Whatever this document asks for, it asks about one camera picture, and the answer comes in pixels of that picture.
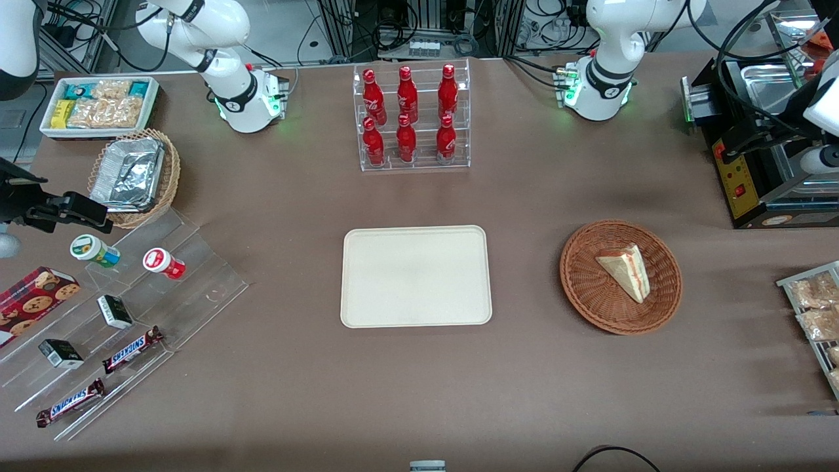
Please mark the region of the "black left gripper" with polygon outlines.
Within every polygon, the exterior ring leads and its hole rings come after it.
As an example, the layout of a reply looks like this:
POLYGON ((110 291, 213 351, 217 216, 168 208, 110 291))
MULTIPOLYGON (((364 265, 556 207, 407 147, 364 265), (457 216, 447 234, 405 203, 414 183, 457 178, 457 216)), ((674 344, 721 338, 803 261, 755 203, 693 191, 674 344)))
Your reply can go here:
POLYGON ((719 119, 718 159, 732 162, 746 153, 752 153, 788 143, 810 140, 810 123, 794 120, 784 125, 768 125, 753 119, 719 119))

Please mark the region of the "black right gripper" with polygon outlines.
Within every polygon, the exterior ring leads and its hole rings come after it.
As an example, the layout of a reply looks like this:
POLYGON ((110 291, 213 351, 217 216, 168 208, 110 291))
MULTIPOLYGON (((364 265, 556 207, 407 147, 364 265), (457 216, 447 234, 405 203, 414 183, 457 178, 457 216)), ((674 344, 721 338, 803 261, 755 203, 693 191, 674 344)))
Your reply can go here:
POLYGON ((22 167, 1 159, 1 218, 4 224, 18 224, 36 228, 45 233, 54 233, 57 224, 75 224, 93 228, 104 234, 113 231, 113 221, 108 218, 107 207, 78 192, 63 194, 64 212, 59 203, 61 197, 43 190, 49 180, 38 177, 22 167))

